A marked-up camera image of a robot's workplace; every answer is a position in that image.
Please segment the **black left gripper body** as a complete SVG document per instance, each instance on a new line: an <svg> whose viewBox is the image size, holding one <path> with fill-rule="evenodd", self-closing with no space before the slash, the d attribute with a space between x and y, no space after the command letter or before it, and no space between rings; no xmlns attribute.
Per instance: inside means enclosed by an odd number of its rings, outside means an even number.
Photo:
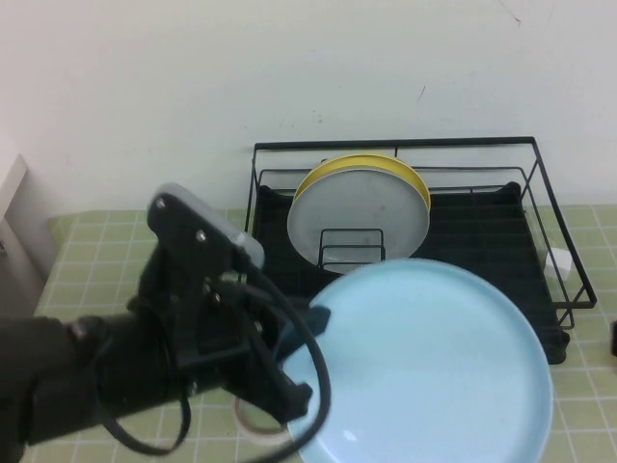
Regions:
<svg viewBox="0 0 617 463"><path fill-rule="evenodd" d="M248 351L254 327L275 358L287 320L266 291L237 282L197 282L166 288L170 396L221 387L229 392L233 363Z"/></svg>

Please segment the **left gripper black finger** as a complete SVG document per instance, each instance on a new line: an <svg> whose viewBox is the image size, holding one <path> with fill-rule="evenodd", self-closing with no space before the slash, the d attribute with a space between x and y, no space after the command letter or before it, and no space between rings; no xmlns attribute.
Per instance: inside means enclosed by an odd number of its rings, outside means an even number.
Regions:
<svg viewBox="0 0 617 463"><path fill-rule="evenodd" d="M308 330L315 338L326 330L331 316L329 309L321 306L316 308L305 306L296 308L295 311L308 326ZM279 338L275 344L275 359L277 361L284 361L305 345L305 338L299 334L291 321L286 320L281 327Z"/></svg>
<svg viewBox="0 0 617 463"><path fill-rule="evenodd" d="M276 421L292 421L308 411L312 389L294 383L278 366L259 332L250 327L248 351L229 373L229 391Z"/></svg>

